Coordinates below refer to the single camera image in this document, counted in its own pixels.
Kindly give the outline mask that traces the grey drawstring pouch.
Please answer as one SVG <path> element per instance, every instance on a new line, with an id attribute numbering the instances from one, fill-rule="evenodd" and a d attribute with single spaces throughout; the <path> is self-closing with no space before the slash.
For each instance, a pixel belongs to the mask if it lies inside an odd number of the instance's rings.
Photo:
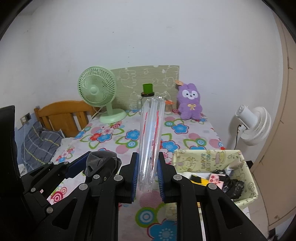
<path id="1" fill-rule="evenodd" d="M 112 151 L 91 152 L 86 160 L 86 183 L 103 183 L 116 175 L 122 164 L 121 159 Z"/>

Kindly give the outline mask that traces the clear plastic bag red print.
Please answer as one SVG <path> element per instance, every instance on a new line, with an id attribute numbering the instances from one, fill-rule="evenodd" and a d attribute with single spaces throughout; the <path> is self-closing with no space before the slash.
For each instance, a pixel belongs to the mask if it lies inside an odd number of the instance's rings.
<path id="1" fill-rule="evenodd" d="M 165 100 L 160 96 L 147 99 L 140 110 L 138 188 L 151 192 L 157 173 Z"/>

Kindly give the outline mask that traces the yellow patterned storage box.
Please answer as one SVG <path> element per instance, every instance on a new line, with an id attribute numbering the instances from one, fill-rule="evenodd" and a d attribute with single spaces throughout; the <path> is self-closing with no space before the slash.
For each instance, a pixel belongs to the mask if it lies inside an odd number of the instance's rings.
<path id="1" fill-rule="evenodd" d="M 258 197 L 258 191 L 248 165 L 239 150 L 176 150 L 171 161 L 178 173 L 213 173 L 225 170 L 230 179 L 242 181 L 244 188 L 234 203 L 246 208 Z"/>

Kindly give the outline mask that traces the blue plaid bedding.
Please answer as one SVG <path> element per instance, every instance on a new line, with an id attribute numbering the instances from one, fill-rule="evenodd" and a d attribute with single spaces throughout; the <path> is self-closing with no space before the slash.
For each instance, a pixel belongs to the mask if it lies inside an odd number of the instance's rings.
<path id="1" fill-rule="evenodd" d="M 21 147 L 22 161 L 27 172 L 51 161 L 63 138 L 61 130 L 51 131 L 44 128 L 39 121 L 35 122 Z"/>

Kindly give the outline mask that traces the floral tablecloth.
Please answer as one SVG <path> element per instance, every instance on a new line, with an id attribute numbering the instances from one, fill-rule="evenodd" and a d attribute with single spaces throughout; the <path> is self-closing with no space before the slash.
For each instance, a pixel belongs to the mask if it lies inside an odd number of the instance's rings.
<path id="1" fill-rule="evenodd" d="M 52 162 L 72 162 L 88 151 L 112 151 L 127 165 L 133 152 L 139 150 L 139 137 L 138 111 L 129 110 L 123 120 L 107 125 L 93 120 L 76 137 L 62 140 Z M 174 110 L 164 117 L 160 151 L 165 161 L 171 163 L 178 149 L 225 150 L 205 116 L 182 120 Z M 166 215 L 158 183 L 154 183 L 151 192 L 138 191 L 132 204 L 121 203 L 118 209 L 119 240 L 176 240 L 177 224 Z"/>

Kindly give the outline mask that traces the pink small item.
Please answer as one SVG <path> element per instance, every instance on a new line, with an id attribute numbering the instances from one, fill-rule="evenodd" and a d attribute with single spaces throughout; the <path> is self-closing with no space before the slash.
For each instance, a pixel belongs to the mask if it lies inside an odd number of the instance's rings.
<path id="1" fill-rule="evenodd" d="M 223 189 L 225 180 L 226 180 L 226 175 L 224 174 L 211 173 L 209 176 L 209 183 L 216 184 L 220 189 Z"/>

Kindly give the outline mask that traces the wooden bed headboard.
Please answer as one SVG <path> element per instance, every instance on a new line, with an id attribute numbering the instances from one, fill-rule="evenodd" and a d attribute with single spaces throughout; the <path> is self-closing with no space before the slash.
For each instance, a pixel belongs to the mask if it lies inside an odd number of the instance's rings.
<path id="1" fill-rule="evenodd" d="M 50 131 L 59 131 L 66 137 L 75 137 L 89 124 L 87 117 L 94 115 L 96 109 L 84 101 L 66 100 L 34 108 L 37 121 Z"/>

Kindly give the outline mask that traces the black plastic bag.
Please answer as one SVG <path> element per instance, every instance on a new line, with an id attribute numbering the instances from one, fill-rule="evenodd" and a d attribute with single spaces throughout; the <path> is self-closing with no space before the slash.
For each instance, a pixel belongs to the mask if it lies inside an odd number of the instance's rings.
<path id="1" fill-rule="evenodd" d="M 222 177 L 222 191 L 230 199 L 238 199 L 243 192 L 244 182 L 237 179 L 230 179 L 225 170 L 215 170 L 213 174 L 218 174 Z"/>

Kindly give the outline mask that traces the glass jar black lid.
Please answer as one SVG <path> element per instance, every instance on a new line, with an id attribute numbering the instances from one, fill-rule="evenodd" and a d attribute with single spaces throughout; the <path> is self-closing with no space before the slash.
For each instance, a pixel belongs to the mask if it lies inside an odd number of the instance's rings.
<path id="1" fill-rule="evenodd" d="M 140 99 L 137 101 L 137 109 L 138 109 L 138 111 L 141 111 L 142 106 L 144 105 L 146 100 L 150 100 L 153 97 L 154 97 L 154 92 L 148 93 L 148 94 L 145 94 L 144 92 L 142 92 Z"/>

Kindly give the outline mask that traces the purple plush bunny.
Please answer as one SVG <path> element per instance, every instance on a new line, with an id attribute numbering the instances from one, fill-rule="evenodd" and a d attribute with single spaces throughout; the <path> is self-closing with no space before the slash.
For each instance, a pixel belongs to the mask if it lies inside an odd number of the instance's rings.
<path id="1" fill-rule="evenodd" d="M 178 111 L 182 120 L 199 120 L 201 118 L 202 106 L 200 104 L 200 94 L 193 83 L 179 86 Z"/>

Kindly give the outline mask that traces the green desk fan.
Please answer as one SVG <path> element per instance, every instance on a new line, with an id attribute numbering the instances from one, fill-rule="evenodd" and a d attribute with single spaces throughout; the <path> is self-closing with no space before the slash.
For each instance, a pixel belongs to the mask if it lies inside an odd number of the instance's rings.
<path id="1" fill-rule="evenodd" d="M 101 123 L 116 123 L 126 117 L 123 109 L 112 107 L 116 96 L 116 80 L 111 71 L 99 66 L 87 68 L 78 79 L 78 93 L 90 106 L 106 108 L 100 114 Z"/>

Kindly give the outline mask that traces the white standing fan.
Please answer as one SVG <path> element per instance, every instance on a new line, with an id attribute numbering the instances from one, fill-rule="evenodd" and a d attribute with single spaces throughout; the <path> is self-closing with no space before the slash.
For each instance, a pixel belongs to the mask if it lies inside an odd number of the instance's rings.
<path id="1" fill-rule="evenodd" d="M 240 121 L 237 137 L 246 145 L 255 146 L 268 136 L 272 121 L 270 114 L 263 106 L 249 109 L 248 106 L 241 105 L 235 116 Z"/>

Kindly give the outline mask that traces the beige door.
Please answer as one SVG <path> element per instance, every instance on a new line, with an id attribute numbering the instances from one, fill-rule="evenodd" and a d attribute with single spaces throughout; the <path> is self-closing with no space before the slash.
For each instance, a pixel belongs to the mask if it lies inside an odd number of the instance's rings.
<path id="1" fill-rule="evenodd" d="M 295 41 L 275 17 L 280 34 L 283 77 L 270 134 L 251 168 L 271 230 L 295 215 Z"/>

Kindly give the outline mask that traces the wall power socket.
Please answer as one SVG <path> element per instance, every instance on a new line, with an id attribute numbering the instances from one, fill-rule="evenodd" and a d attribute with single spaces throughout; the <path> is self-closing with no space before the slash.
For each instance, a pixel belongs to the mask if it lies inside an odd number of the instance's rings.
<path id="1" fill-rule="evenodd" d="M 31 114 L 30 113 L 27 113 L 23 117 L 20 118 L 20 121 L 21 121 L 22 125 L 27 123 L 29 120 L 31 120 Z"/>

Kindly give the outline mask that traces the green patterned wall board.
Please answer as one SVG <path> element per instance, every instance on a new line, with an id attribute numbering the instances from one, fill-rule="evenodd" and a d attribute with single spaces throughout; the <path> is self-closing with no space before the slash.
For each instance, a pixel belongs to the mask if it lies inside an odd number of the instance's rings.
<path id="1" fill-rule="evenodd" d="M 143 85 L 152 84 L 154 94 L 164 99 L 177 101 L 178 88 L 175 81 L 179 79 L 178 65 L 136 66 L 112 69 L 116 78 L 116 95 L 113 108 L 133 110 L 143 92 Z"/>

